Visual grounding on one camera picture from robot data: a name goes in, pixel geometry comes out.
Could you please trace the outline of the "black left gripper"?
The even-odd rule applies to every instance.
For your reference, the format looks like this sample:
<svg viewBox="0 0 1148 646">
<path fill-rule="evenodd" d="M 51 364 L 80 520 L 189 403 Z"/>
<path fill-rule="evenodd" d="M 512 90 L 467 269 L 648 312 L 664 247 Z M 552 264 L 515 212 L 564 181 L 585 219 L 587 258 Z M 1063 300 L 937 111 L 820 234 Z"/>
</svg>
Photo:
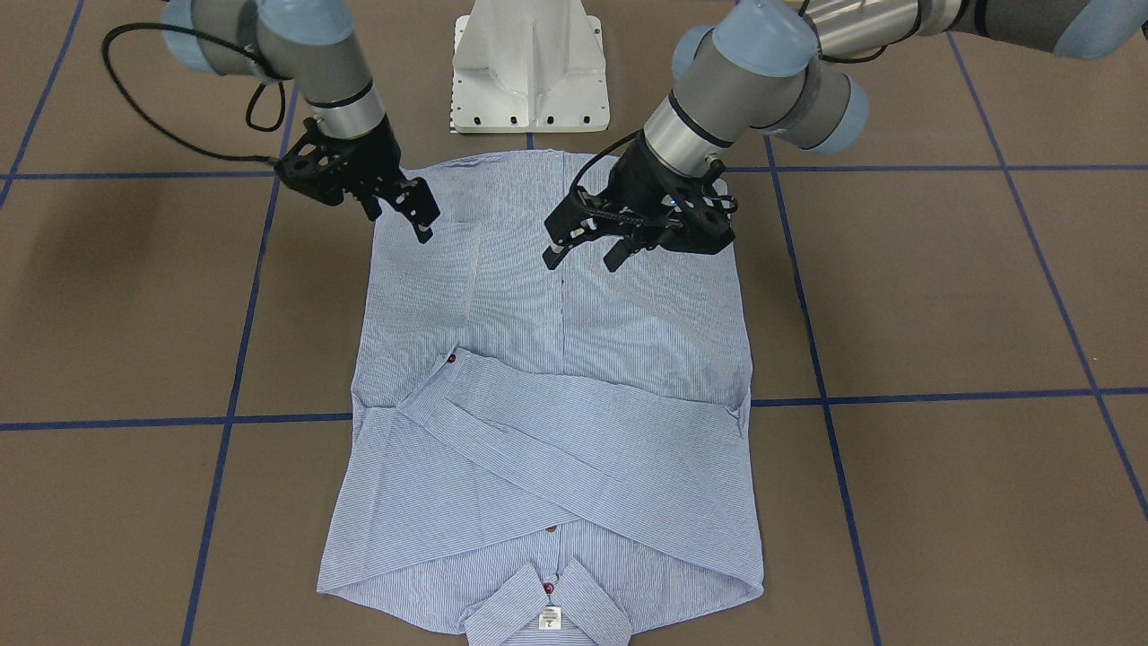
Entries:
<svg viewBox="0 0 1148 646">
<path fill-rule="evenodd" d="M 611 151 L 621 146 L 626 147 L 626 151 L 610 168 L 606 187 L 589 188 L 583 182 L 587 172 L 595 164 L 611 159 Z M 616 273 L 628 258 L 647 247 L 690 247 L 691 231 L 682 221 L 670 224 L 673 208 L 665 204 L 669 195 L 660 181 L 664 176 L 668 172 L 652 158 L 647 138 L 639 130 L 587 161 L 574 177 L 579 205 L 600 210 L 605 215 L 590 215 L 585 210 L 553 210 L 544 220 L 549 238 L 543 252 L 546 268 L 558 268 L 574 247 L 606 236 L 619 238 L 603 257 L 608 273 Z"/>
</svg>

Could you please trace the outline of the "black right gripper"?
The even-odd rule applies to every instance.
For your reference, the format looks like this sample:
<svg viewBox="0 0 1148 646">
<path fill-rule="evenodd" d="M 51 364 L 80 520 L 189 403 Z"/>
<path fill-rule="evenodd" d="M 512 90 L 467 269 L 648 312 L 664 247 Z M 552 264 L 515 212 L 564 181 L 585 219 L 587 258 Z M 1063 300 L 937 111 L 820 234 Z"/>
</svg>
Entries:
<svg viewBox="0 0 1148 646">
<path fill-rule="evenodd" d="M 390 118 L 382 118 L 369 134 L 346 139 L 358 147 L 348 168 L 352 179 L 350 196 L 360 200 L 369 221 L 382 215 L 380 199 L 391 205 L 413 226 L 419 244 L 433 238 L 433 224 L 439 220 L 439 204 L 425 179 L 408 179 L 401 169 L 401 148 L 391 129 Z"/>
</svg>

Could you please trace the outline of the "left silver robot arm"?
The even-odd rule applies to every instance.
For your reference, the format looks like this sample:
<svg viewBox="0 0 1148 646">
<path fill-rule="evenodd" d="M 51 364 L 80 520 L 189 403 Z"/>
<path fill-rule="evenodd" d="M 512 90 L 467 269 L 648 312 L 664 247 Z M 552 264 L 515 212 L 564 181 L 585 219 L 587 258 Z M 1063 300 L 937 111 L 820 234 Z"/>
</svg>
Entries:
<svg viewBox="0 0 1148 646">
<path fill-rule="evenodd" d="M 621 151 L 598 193 L 571 181 L 546 217 L 548 268 L 574 247 L 614 244 L 615 271 L 643 250 L 714 255 L 734 242 L 737 202 L 718 192 L 723 155 L 753 130 L 799 150 L 836 154 L 864 131 L 869 99 L 846 65 L 917 36 L 951 31 L 1097 60 L 1145 32 L 1145 1 L 739 1 L 688 31 L 674 87 Z"/>
</svg>

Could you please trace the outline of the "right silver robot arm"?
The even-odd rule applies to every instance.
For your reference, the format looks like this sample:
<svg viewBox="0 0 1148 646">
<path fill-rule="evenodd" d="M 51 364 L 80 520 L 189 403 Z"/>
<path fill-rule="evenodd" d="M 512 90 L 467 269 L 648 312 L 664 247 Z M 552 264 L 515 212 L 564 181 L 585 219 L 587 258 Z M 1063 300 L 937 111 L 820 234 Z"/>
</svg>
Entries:
<svg viewBox="0 0 1148 646">
<path fill-rule="evenodd" d="M 287 188 L 325 205 L 346 196 L 369 220 L 389 207 L 427 242 L 439 205 L 425 179 L 401 165 L 383 100 L 342 1 L 170 1 L 168 50 L 217 76 L 295 81 L 310 109 L 304 132 L 272 163 Z"/>
</svg>

